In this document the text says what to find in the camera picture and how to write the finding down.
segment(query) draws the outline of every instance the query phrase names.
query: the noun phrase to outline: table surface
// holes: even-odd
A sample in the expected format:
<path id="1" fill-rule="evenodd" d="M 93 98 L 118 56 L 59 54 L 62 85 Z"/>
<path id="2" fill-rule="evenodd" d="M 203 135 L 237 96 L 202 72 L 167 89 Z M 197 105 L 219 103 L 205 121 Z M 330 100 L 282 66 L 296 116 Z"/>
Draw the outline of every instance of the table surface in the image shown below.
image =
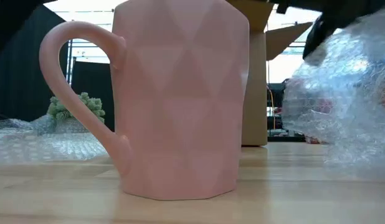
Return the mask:
<path id="1" fill-rule="evenodd" d="M 330 172 L 321 146 L 243 148 L 237 190 L 160 202 L 121 193 L 109 158 L 0 167 L 0 224 L 385 223 L 385 180 Z"/>

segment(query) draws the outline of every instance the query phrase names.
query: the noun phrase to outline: mug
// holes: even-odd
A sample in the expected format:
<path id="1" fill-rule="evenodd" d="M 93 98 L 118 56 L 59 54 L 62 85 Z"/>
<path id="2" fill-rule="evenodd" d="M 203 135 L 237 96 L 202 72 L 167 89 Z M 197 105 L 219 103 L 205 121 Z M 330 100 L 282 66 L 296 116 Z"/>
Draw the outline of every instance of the mug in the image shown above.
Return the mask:
<path id="1" fill-rule="evenodd" d="M 59 50 L 70 39 L 110 59 L 114 133 L 64 78 Z M 227 1 L 129 0 L 115 8 L 113 32 L 77 21 L 53 28 L 39 60 L 54 95 L 108 151 L 124 192 L 187 200 L 235 189 L 249 23 Z"/>

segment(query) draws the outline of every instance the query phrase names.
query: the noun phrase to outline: succulent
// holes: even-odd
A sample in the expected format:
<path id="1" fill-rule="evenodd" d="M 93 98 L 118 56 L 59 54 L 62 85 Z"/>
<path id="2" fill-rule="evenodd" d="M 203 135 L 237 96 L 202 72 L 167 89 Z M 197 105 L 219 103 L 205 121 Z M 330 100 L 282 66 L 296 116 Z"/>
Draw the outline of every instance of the succulent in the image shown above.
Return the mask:
<path id="1" fill-rule="evenodd" d="M 104 123 L 105 111 L 102 110 L 102 102 L 99 98 L 90 98 L 88 93 L 81 93 L 78 95 L 79 99 L 89 108 L 90 111 L 98 117 L 100 121 Z M 53 96 L 50 99 L 49 109 L 47 113 L 52 115 L 57 121 L 65 120 L 67 118 L 74 118 L 74 116 L 65 108 L 65 106 L 58 100 L 57 97 Z"/>

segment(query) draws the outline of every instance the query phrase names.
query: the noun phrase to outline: geometric faceted pattern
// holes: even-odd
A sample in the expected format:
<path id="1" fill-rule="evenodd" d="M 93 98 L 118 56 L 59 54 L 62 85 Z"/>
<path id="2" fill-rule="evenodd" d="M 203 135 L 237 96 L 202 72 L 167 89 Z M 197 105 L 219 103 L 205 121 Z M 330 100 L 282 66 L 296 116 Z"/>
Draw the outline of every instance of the geometric faceted pattern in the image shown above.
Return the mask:
<path id="1" fill-rule="evenodd" d="M 249 23 L 225 0 L 129 0 L 113 33 L 116 132 L 130 140 L 125 192 L 160 200 L 235 188 L 249 67 Z"/>

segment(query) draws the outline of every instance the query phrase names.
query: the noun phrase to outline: plastic wrap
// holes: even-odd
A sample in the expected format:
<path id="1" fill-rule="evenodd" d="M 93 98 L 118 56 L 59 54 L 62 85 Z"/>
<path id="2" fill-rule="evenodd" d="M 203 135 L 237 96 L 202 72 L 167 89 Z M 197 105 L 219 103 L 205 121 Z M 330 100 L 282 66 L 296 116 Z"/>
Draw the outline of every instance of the plastic wrap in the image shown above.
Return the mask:
<path id="1" fill-rule="evenodd" d="M 87 160 L 107 155 L 77 120 L 56 123 L 50 115 L 33 122 L 0 121 L 0 165 Z"/>
<path id="2" fill-rule="evenodd" d="M 305 59 L 287 83 L 282 119 L 326 141 L 329 164 L 385 168 L 385 8 Z"/>

